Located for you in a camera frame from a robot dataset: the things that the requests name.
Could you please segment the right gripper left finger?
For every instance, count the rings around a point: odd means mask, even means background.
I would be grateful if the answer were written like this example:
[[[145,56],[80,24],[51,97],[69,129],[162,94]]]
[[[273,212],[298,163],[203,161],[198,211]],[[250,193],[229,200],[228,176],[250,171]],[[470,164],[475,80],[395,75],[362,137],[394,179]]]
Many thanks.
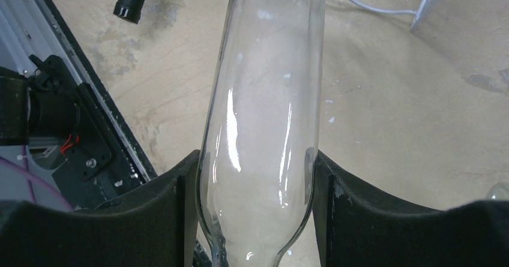
[[[1,202],[2,266],[191,266],[195,150],[170,171],[95,209]]]

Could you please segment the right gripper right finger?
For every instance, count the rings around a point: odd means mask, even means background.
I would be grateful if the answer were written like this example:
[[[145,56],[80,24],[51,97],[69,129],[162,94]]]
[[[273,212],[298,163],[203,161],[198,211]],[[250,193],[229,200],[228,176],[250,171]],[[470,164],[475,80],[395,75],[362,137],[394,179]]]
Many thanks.
[[[405,201],[315,159],[313,217],[321,266],[507,266],[508,202],[445,211]]]

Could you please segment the clear square glass bottle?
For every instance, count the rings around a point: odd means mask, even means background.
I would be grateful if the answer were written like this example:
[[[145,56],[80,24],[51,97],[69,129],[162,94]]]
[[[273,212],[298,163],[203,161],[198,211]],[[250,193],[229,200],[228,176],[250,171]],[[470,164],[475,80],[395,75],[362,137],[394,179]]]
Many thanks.
[[[213,266],[278,266],[312,210],[325,0],[229,0],[196,181]]]

